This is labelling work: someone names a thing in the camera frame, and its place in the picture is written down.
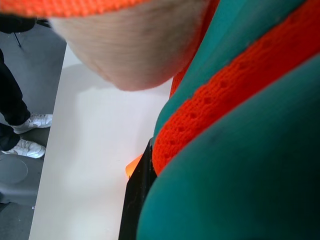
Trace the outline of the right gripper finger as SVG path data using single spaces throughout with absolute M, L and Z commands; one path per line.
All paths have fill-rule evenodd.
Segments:
M 119 229 L 120 240 L 135 240 L 139 217 L 148 192 L 157 178 L 152 163 L 153 139 L 150 139 L 143 154 L 127 167 L 129 178 L 126 185 Z

